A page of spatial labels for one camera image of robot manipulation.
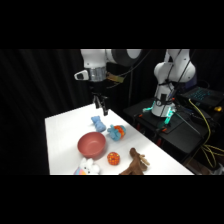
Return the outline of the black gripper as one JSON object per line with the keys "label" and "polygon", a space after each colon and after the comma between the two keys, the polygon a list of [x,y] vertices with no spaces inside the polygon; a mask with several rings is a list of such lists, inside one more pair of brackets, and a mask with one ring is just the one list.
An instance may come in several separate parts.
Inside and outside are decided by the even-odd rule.
{"label": "black gripper", "polygon": [[104,116],[108,115],[108,98],[105,97],[107,94],[107,85],[106,81],[101,82],[91,82],[90,83],[90,91],[93,97],[93,103],[96,106],[96,109],[99,109],[102,106]]}

